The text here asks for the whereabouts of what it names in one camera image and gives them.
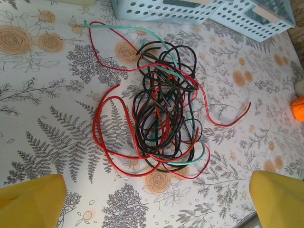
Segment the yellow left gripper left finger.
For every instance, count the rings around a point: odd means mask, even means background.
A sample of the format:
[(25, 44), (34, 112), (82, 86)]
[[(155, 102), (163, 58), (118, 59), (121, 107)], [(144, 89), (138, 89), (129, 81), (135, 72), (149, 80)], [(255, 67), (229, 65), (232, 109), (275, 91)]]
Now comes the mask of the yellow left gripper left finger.
[(61, 174), (0, 188), (0, 228), (56, 228), (66, 193)]

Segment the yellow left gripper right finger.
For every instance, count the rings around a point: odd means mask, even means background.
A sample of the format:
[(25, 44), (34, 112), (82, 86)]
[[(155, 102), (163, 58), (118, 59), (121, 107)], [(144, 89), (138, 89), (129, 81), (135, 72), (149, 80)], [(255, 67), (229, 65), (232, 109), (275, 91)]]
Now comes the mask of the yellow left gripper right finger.
[(249, 192), (262, 228), (304, 228), (304, 180), (254, 171)]

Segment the orange ball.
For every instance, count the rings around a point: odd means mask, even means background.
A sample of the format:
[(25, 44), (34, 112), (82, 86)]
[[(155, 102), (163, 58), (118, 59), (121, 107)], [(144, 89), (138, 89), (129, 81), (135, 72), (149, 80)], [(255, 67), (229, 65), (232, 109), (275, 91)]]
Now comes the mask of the orange ball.
[(296, 120), (304, 122), (304, 96), (291, 103), (291, 110)]

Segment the floral tablecloth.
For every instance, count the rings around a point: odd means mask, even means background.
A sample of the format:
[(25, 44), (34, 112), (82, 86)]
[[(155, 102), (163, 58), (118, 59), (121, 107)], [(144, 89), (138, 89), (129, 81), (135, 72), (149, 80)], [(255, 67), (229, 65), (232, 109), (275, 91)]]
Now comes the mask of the floral tablecloth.
[[(174, 173), (135, 158), (123, 109), (138, 112), (157, 86), (137, 67), (172, 55), (201, 85), (191, 105), (164, 106), (170, 129), (185, 117), (167, 154), (201, 137), (201, 160)], [(299, 79), (287, 32), (257, 42), (210, 17), (117, 19), (110, 0), (0, 0), (0, 187), (63, 175), (56, 228), (233, 228), (256, 211), (254, 171), (304, 180), (304, 123), (290, 108)]]

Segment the light blue perforated basket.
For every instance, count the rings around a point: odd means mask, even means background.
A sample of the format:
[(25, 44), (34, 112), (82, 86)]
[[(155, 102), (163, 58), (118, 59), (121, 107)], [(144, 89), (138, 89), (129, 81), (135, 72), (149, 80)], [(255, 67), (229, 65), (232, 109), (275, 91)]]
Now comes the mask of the light blue perforated basket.
[(117, 19), (171, 24), (202, 24), (233, 0), (110, 0)]
[(257, 42), (296, 26), (290, 0), (232, 0), (210, 19)]

